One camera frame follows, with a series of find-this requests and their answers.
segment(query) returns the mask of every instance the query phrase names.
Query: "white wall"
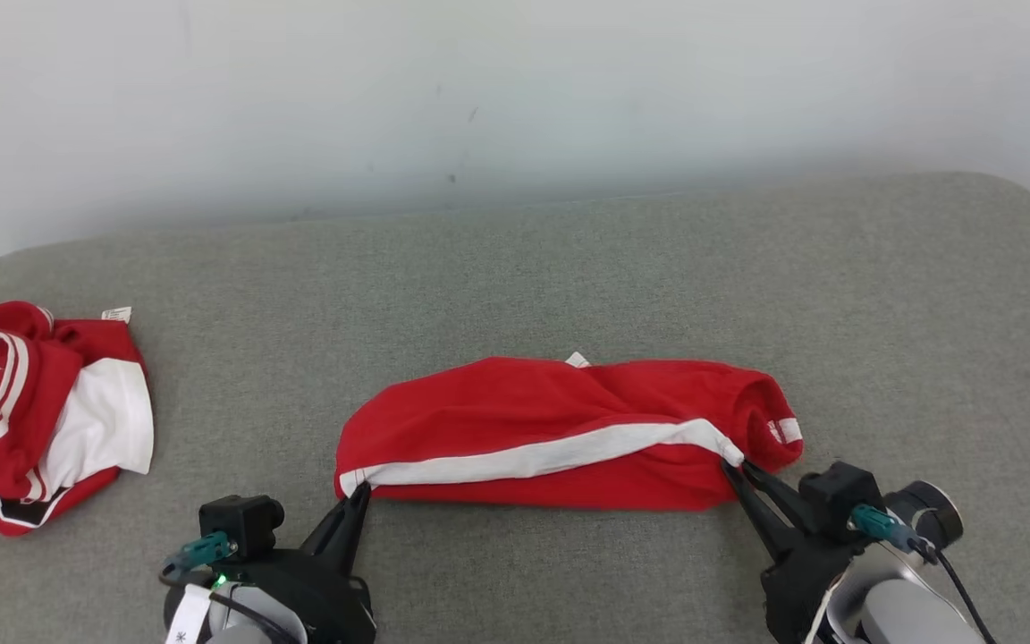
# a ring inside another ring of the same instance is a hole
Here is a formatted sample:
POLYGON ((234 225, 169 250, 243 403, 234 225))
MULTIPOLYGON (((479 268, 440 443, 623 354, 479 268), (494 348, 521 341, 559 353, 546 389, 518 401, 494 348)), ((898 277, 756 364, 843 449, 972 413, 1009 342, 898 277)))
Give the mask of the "white wall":
POLYGON ((1030 0, 0 1, 0 253, 936 168, 1030 188, 1030 0))

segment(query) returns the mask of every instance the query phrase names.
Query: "red and white jersey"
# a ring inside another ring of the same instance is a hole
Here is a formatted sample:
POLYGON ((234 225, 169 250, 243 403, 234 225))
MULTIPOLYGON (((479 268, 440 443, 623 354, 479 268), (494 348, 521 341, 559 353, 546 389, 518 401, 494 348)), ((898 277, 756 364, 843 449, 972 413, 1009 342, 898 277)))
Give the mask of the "red and white jersey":
POLYGON ((0 304, 0 532, 22 534, 117 476, 148 472, 153 419, 123 321, 0 304))
POLYGON ((489 358, 393 384, 344 425, 336 494, 703 510, 733 498, 722 460, 801 455, 772 378, 689 360, 588 366, 489 358))

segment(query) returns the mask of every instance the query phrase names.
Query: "silver metal part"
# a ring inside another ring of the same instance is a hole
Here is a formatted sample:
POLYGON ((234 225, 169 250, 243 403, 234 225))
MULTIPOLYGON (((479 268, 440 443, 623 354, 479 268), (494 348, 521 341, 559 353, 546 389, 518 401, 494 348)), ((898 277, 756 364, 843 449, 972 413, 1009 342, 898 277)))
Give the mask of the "silver metal part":
MULTIPOLYGON (((846 568, 840 584, 830 597, 825 619, 846 644, 867 644, 866 641, 858 639, 856 633, 857 628, 861 626, 865 602, 870 590, 886 581, 903 580, 923 589, 924 596, 928 599, 943 604, 946 610, 952 612, 962 626, 967 628, 969 632, 972 631, 960 611, 920 578, 916 570, 922 566, 924 560, 920 558, 919 554, 904 554, 892 549, 887 543, 874 543, 866 547, 864 554, 855 557, 850 567, 846 568)), ((904 614, 904 619, 918 620, 920 616, 916 613, 904 614)), ((880 641, 873 641, 871 644, 880 644, 880 641)))
POLYGON ((208 644, 273 644, 273 641, 253 624, 242 623, 217 633, 208 644))
POLYGON ((872 586, 861 624, 871 644, 984 644, 952 605, 907 579, 872 586))
MULTIPOLYGON (((261 590, 260 587, 242 586, 240 583, 229 582, 221 587, 217 587, 216 594, 229 597, 234 602, 252 608, 254 611, 267 616, 267 618, 274 620, 278 626, 285 629, 301 644, 308 643, 308 632, 304 629, 304 623, 297 616, 297 613, 280 602, 277 602, 277 600, 274 600, 268 592, 261 590)), ((216 603, 213 603, 209 607, 208 622, 209 633, 213 636, 209 640, 209 644, 221 644, 222 641, 225 644, 237 644, 237 641, 241 641, 242 644, 252 644, 252 641, 248 639, 250 637, 248 632, 256 631, 256 633, 261 633, 256 629, 256 624, 253 623, 253 620, 246 618, 245 615, 237 611, 230 610, 225 605, 216 603), (226 639, 218 639, 221 636, 226 637, 226 639)), ((267 644, 268 636, 261 635, 265 637, 265 640, 262 640, 263 643, 267 644)))

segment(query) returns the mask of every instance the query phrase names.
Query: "white stripe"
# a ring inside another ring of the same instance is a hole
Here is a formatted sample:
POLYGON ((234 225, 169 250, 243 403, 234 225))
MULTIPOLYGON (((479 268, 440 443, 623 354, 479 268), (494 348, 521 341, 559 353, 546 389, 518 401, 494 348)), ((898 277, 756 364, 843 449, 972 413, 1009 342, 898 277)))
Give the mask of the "white stripe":
POLYGON ((655 444, 697 444, 726 459, 734 467, 745 456, 710 420, 684 423, 609 425, 584 435, 471 456, 430 457, 426 461, 372 465, 340 474, 340 488, 351 495, 365 480, 380 484, 456 484, 497 479, 530 479, 553 472, 600 464, 655 444))
MULTIPOLYGON (((31 468, 26 472, 26 480, 30 481, 30 492, 26 493, 26 499, 24 501, 49 501, 49 499, 44 499, 42 494, 42 484, 39 479, 37 479, 37 469, 31 468)), ((50 497, 54 497, 55 490, 48 490, 50 497)))
POLYGON ((21 341, 21 339, 13 336, 7 336, 7 342, 10 342, 10 345, 15 348, 18 368, 15 370, 15 375, 13 376, 13 382, 10 384, 10 389, 7 393, 7 399, 5 399, 5 403, 1 403, 0 437, 7 436, 7 432, 10 430, 10 413, 13 411, 15 403, 18 403, 18 396, 22 395, 22 389, 24 389, 26 380, 25 374, 30 363, 29 351, 26 350, 26 345, 21 341))
POLYGON ((50 310, 45 308, 45 306, 36 306, 37 309, 42 311, 42 315, 45 316, 45 320, 50 325, 50 333, 54 333, 54 314, 50 310))
POLYGON ((777 425, 782 429, 783 435, 785 435, 785 443, 793 443, 793 441, 801 440, 801 427, 797 425, 796 418, 782 418, 777 421, 777 425))
POLYGON ((0 339, 7 345, 7 363, 3 367, 3 381, 0 382, 0 437, 4 437, 7 435, 10 413, 26 383, 30 358, 22 339, 1 331, 0 339))

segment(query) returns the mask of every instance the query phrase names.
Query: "white sticker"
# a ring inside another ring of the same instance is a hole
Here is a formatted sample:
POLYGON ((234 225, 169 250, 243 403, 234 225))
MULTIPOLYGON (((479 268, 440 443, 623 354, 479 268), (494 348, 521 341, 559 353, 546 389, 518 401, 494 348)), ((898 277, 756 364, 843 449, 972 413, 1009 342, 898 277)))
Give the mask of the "white sticker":
POLYGON ((177 612, 173 614, 173 623, 169 624, 165 644, 197 644, 201 628, 205 626, 209 604, 212 602, 209 600, 208 587, 186 584, 185 596, 177 604, 177 612))
POLYGON ((134 311, 132 306, 122 306, 102 311, 102 319, 114 319, 114 321, 130 325, 130 314, 134 311))
POLYGON ((575 351, 575 353, 572 353, 572 355, 570 355, 570 358, 566 359, 566 363, 570 364, 570 366, 575 367, 577 370, 585 370, 587 367, 590 366, 590 363, 587 362, 587 359, 583 358, 583 354, 581 354, 577 350, 575 351))

